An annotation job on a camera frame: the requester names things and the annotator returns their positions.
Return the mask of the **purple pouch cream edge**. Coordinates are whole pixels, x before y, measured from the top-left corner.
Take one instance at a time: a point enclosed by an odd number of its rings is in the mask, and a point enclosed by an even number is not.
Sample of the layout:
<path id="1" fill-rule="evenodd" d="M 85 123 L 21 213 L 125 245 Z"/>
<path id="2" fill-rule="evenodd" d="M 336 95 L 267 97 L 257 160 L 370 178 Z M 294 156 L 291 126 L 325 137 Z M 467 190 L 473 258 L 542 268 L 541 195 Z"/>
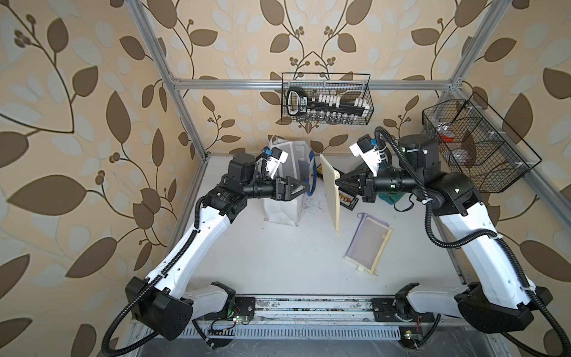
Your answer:
<path id="1" fill-rule="evenodd" d="M 361 212 L 360 222 L 346 250 L 344 259 L 356 266 L 359 272 L 378 276 L 377 267 L 393 234 L 393 229 L 384 221 Z"/>

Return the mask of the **white mesh pencil pouch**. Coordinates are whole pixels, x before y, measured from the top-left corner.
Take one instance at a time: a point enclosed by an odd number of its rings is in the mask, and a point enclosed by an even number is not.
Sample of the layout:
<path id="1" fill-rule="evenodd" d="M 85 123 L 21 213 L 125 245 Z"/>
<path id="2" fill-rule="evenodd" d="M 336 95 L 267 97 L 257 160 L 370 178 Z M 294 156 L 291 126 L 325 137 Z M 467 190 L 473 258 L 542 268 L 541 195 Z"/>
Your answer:
<path id="1" fill-rule="evenodd" d="M 272 142 L 272 147 L 277 147 L 288 154 L 285 163 L 278 169 L 279 176 L 291 176 L 300 181 L 309 181 L 311 150 L 305 141 L 287 141 L 278 138 Z"/>

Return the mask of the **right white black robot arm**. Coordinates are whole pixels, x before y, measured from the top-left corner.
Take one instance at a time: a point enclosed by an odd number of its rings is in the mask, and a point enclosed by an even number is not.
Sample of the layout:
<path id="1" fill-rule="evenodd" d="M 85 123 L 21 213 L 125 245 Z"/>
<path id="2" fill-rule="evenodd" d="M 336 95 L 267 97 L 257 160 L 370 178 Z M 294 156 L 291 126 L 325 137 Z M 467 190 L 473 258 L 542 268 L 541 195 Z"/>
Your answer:
<path id="1" fill-rule="evenodd" d="M 407 284 L 394 299 L 398 317 L 433 313 L 462 318 L 482 333 L 499 333 L 512 341 L 540 312 L 558 336 L 561 354 L 570 354 L 570 339 L 547 308 L 550 291 L 526 276 L 470 178 L 442 170 L 433 138 L 394 139 L 377 127 L 350 151 L 365 166 L 337 178 L 337 186 L 354 191 L 364 202 L 374 202 L 380 193 L 413 194 L 425 208 L 428 239 L 440 248 L 462 250 L 477 275 L 476 282 L 451 289 Z"/>

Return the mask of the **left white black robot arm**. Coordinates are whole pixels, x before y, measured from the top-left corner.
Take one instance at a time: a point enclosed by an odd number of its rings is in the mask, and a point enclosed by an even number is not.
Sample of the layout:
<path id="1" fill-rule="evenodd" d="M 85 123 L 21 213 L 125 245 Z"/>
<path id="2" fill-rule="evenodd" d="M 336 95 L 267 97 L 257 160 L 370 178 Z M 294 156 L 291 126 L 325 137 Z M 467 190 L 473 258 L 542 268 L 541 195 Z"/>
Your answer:
<path id="1" fill-rule="evenodd" d="M 257 156 L 240 153 L 234 156 L 220 182 L 196 201 L 193 225 L 172 251 L 144 279 L 132 278 L 127 284 L 129 303 L 106 331 L 101 352 L 105 356 L 128 354 L 156 336 L 172 341 L 192 324 L 209 345 L 214 342 L 198 324 L 199 318 L 211 315 L 215 320 L 236 319 L 234 289 L 214 282 L 187 292 L 193 273 L 216 239 L 244 210 L 249 199 L 272 199 L 290 202 L 309 190 L 309 185 L 294 177 L 281 177 L 279 166 L 288 153 L 278 147 L 266 147 Z M 115 349 L 112 335 L 128 315 L 149 327 L 152 332 L 141 340 Z"/>

